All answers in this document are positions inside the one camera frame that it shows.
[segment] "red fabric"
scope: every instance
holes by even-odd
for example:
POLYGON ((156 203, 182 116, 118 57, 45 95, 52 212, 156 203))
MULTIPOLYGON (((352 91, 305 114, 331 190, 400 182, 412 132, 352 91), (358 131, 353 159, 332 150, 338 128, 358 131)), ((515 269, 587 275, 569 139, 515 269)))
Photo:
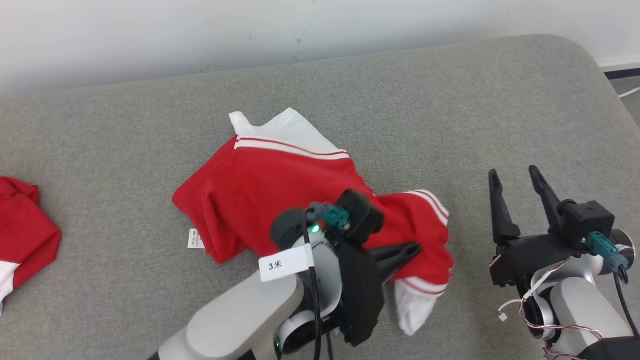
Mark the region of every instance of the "red fabric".
POLYGON ((38 195, 35 185, 0 177, 0 261, 20 265, 13 275, 13 289, 58 253, 60 230, 38 207, 38 195))
POLYGON ((396 274, 446 284, 453 261, 447 227, 432 205, 409 193, 375 196, 350 158, 317 160, 227 142, 174 194, 173 203, 193 221, 207 252, 219 263, 247 247, 260 257, 277 252, 271 223, 283 211, 311 202, 335 203, 345 189, 367 196, 385 214, 380 233, 365 244, 381 247, 418 241, 422 252, 396 274))

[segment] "floor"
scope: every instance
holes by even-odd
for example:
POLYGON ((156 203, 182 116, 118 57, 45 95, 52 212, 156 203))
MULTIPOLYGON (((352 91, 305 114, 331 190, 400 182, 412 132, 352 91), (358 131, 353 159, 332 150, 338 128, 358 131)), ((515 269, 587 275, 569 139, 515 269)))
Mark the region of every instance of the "floor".
MULTIPOLYGON (((616 79, 611 80, 611 84, 616 89, 618 94, 624 94, 629 90, 640 87, 640 76, 634 78, 616 79)), ((627 107, 627 110, 631 116, 636 120, 638 126, 640 126, 640 91, 623 97, 622 103, 627 107)))

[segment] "red stripe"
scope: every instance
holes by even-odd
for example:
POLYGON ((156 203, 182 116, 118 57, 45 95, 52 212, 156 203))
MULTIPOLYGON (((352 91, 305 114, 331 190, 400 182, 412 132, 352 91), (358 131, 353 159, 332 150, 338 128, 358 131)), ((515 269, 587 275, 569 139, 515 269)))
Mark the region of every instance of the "red stripe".
POLYGON ((426 290, 420 289, 420 288, 418 288, 416 285, 413 285, 412 283, 410 283, 410 282, 408 282, 408 281, 405 281, 404 279, 401 279, 400 281, 402 281, 402 282, 403 282, 403 284, 406 284, 407 286, 409 286, 411 289, 414 289, 415 291, 419 291, 419 292, 421 292, 421 293, 423 293, 423 294, 427 294, 427 295, 440 295, 441 293, 443 293, 443 292, 444 292, 444 290, 442 290, 442 291, 440 291, 440 292, 433 293, 433 292, 431 292, 431 291, 426 291, 426 290))
POLYGON ((433 196, 431 196, 431 194, 423 192, 422 190, 414 190, 415 192, 419 192, 423 195, 427 195, 431 200, 433 200, 433 202, 436 204, 436 206, 438 207, 438 209, 440 210, 440 212, 442 213, 442 216, 444 216, 445 218, 447 218, 447 220, 449 219, 449 216, 447 215, 447 212, 440 206, 440 202, 437 199, 434 199, 433 196))
POLYGON ((309 154, 313 154, 313 155, 338 155, 338 154, 347 154, 346 151, 342 150, 342 151, 336 151, 336 152, 329 152, 329 153, 320 153, 320 152, 312 152, 306 149, 303 149, 301 147, 297 147, 295 145, 291 145, 289 143, 285 143, 285 142, 279 142, 276 140, 270 140, 270 139, 260 139, 260 138, 238 138, 238 140, 236 141, 236 143, 240 142, 241 140, 252 140, 252 141, 257 141, 257 142, 270 142, 270 143, 277 143, 278 145, 284 145, 284 146, 288 146, 288 147, 293 147, 295 149, 304 151, 304 152, 308 152, 309 154))

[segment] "white care label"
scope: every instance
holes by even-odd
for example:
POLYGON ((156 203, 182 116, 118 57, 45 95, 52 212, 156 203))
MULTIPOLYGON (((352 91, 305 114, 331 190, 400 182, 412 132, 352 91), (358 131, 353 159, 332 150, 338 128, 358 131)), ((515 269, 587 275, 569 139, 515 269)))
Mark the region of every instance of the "white care label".
POLYGON ((262 282, 297 274, 308 270, 310 266, 315 266, 311 244, 260 258, 258 265, 260 265, 260 280, 262 282))
POLYGON ((189 249, 204 249, 204 243, 202 238, 196 229, 189 230, 189 243, 187 244, 189 249))

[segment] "white wall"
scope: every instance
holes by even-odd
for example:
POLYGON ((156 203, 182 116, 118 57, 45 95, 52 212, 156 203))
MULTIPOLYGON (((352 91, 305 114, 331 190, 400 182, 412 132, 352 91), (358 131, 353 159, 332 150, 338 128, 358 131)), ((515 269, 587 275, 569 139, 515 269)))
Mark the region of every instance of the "white wall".
POLYGON ((0 95, 527 33, 640 67, 638 0, 0 0, 0 95))

